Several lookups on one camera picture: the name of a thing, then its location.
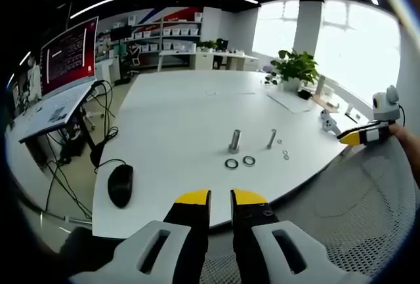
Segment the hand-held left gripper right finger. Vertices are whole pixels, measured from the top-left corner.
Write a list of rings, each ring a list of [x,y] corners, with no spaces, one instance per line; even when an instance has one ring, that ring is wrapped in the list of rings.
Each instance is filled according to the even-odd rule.
[[[334,265],[326,248],[294,223],[279,220],[263,196],[233,189],[230,197],[242,283],[369,283]]]

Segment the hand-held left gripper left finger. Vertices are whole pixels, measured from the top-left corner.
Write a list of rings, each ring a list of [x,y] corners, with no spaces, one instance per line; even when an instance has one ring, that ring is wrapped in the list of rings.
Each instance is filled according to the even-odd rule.
[[[178,197],[162,221],[153,220],[120,243],[111,261],[71,283],[199,283],[208,248],[210,190]]]

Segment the person's right hand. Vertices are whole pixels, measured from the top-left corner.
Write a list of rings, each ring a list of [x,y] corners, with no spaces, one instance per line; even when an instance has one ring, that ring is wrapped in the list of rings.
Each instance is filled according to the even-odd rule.
[[[389,129],[390,133],[397,137],[399,141],[406,141],[406,139],[410,137],[408,130],[397,123],[391,124]]]

